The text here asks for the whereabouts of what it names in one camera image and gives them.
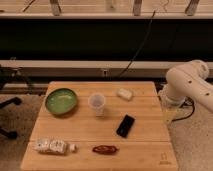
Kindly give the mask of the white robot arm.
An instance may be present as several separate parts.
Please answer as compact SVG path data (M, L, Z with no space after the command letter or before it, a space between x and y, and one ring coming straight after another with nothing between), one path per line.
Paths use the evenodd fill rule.
M159 91L166 124L176 119L187 97L213 112L213 85L206 81L208 76L209 68L202 60L176 65L167 71L167 83Z

